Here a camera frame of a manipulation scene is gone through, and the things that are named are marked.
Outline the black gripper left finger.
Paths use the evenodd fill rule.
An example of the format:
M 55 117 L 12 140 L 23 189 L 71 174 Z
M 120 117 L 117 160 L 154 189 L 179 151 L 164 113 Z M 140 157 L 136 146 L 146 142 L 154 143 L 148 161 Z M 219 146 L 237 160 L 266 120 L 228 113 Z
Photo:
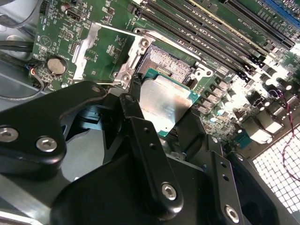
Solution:
M 106 97 L 102 87 L 84 81 L 1 112 L 0 171 L 33 179 L 56 174 L 67 152 L 66 141 L 78 132 L 74 120 L 86 107 L 102 105 Z M 177 215 L 183 194 L 134 93 L 121 94 L 104 117 L 111 120 L 105 124 L 115 153 L 110 162 L 130 154 L 149 212 Z

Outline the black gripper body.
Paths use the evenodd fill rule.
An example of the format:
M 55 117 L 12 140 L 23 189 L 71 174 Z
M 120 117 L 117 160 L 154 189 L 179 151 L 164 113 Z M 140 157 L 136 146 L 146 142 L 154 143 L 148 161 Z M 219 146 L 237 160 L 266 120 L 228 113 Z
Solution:
M 196 166 L 168 157 L 184 196 L 183 209 L 167 225 L 217 225 L 218 214 L 204 172 Z M 142 197 L 142 186 L 125 154 L 74 181 L 55 199 L 52 225 L 162 225 Z

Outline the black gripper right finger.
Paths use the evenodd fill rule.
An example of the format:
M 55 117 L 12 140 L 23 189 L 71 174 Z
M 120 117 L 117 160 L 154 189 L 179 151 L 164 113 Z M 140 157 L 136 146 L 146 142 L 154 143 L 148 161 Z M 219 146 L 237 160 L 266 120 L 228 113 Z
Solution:
M 203 170 L 210 225 L 293 225 L 294 217 L 240 153 L 224 154 L 192 109 L 175 125 L 186 160 Z

